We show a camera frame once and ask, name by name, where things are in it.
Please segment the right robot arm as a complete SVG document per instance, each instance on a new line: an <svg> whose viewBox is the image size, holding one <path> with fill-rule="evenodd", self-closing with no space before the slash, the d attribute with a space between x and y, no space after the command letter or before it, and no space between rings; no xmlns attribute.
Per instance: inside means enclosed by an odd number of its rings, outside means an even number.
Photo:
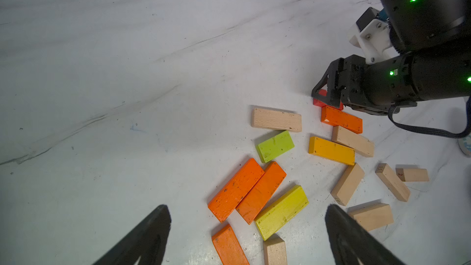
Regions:
<svg viewBox="0 0 471 265"><path fill-rule="evenodd" d="M471 93L471 0L380 0L350 28L363 51L333 61L312 98L371 115Z"/></svg>

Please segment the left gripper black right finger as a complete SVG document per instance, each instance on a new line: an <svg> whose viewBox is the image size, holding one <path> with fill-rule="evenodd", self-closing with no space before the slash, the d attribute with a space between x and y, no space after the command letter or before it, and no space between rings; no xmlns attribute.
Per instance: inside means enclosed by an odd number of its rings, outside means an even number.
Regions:
<svg viewBox="0 0 471 265"><path fill-rule="evenodd" d="M403 262L381 245L339 206L327 207L325 222L337 265L401 265Z"/></svg>

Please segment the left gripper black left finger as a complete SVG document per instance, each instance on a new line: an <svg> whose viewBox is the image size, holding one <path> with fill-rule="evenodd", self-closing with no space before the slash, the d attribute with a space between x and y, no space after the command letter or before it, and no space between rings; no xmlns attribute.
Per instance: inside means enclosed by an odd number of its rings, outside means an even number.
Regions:
<svg viewBox="0 0 471 265"><path fill-rule="evenodd" d="M160 265L171 228L168 206L160 205L114 245L96 265Z"/></svg>

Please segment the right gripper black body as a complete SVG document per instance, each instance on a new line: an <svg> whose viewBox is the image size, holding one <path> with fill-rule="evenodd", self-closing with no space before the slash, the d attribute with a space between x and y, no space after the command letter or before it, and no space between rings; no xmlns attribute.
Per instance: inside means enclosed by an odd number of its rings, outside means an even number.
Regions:
<svg viewBox="0 0 471 265"><path fill-rule="evenodd" d="M371 103L364 92L366 69L366 60L358 55L332 61L314 86L311 97L334 108L344 105L370 115L387 115L390 106Z"/></svg>

